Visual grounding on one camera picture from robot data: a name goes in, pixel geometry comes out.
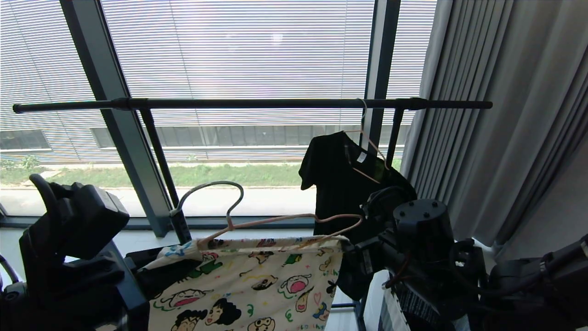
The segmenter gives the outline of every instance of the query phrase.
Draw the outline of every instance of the white slatted facade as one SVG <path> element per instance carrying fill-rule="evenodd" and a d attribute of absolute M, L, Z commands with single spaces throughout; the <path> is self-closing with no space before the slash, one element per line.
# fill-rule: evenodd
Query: white slatted facade
<path fill-rule="evenodd" d="M 0 4 L 0 130 L 42 130 L 51 147 L 30 153 L 2 151 L 2 158 L 34 154 L 46 163 L 120 162 L 116 150 L 100 149 L 92 135 L 90 128 L 105 126 L 98 110 L 12 112 L 13 103 L 92 100 L 93 96 L 59 2 Z M 103 0 L 102 5 L 134 97 L 363 97 L 372 0 Z M 402 2 L 389 97 L 418 95 L 434 10 L 434 1 Z M 158 127 L 358 125 L 360 115 L 360 109 L 154 113 Z M 386 113 L 385 124 L 391 124 L 391 116 L 392 112 Z M 403 124 L 410 120 L 405 116 Z M 176 162 L 300 160 L 305 150 L 306 146 L 210 146 L 167 148 L 166 156 Z"/>

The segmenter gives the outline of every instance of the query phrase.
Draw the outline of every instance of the road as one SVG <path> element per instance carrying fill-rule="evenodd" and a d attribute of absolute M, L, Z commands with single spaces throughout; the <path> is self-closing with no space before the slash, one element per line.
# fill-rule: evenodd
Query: road
<path fill-rule="evenodd" d="M 181 197 L 188 189 L 178 189 Z M 132 188 L 115 188 L 108 191 L 116 195 L 132 217 L 145 217 L 139 198 Z M 186 216 L 224 216 L 237 200 L 236 188 L 208 187 L 190 195 L 184 204 Z M 316 190 L 300 188 L 248 188 L 243 201 L 233 210 L 233 216 L 286 215 L 314 213 Z M 40 216 L 45 205 L 36 190 L 0 188 L 0 203 L 9 215 Z"/>

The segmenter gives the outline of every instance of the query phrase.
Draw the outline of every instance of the bush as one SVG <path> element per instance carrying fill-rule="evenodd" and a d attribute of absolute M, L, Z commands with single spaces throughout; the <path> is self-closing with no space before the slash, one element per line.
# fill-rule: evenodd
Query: bush
<path fill-rule="evenodd" d="M 39 159 L 37 159 L 37 157 L 34 155 L 27 155 L 24 158 L 22 158 L 23 169 L 31 171 L 38 168 L 39 165 L 41 165 L 41 162 L 39 162 Z"/>
<path fill-rule="evenodd" d="M 0 169 L 13 170 L 16 169 L 16 162 L 12 160 L 0 160 Z"/>

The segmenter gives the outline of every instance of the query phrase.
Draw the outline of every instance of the robotic arm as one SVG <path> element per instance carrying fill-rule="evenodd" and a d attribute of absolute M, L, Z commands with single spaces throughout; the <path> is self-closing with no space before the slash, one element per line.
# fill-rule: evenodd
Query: robotic arm
<path fill-rule="evenodd" d="M 196 268 L 197 261 L 141 269 L 160 248 L 122 257 L 112 238 L 129 215 L 93 185 L 62 186 L 31 175 L 47 213 L 20 239 L 27 282 L 0 293 L 0 329 L 148 329 L 149 300 Z M 386 230 L 344 247 L 365 274 L 388 269 L 446 319 L 470 317 L 472 330 L 573 330 L 588 325 L 588 235 L 542 258 L 499 263 L 488 276 L 473 241 L 454 243 L 447 208 L 415 200 L 394 208 L 393 190 L 363 206 Z M 79 260 L 65 263 L 65 257 Z"/>

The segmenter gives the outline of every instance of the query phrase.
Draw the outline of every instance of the black t-shirt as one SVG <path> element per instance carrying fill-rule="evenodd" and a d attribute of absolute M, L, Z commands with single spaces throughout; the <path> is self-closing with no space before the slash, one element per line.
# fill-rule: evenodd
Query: black t-shirt
<path fill-rule="evenodd" d="M 362 171 L 380 184 L 355 169 Z M 370 194 L 390 186 L 400 186 L 416 199 L 415 189 L 395 169 L 385 170 L 384 161 L 367 153 L 344 131 L 315 137 L 310 142 L 298 174 L 301 189 L 316 185 L 316 215 L 326 219 L 337 214 L 362 214 L 360 205 Z M 357 219 L 336 219 L 315 223 L 314 234 L 331 234 L 349 227 Z M 363 221 L 343 235 L 353 244 L 370 239 L 383 231 L 383 224 Z"/>

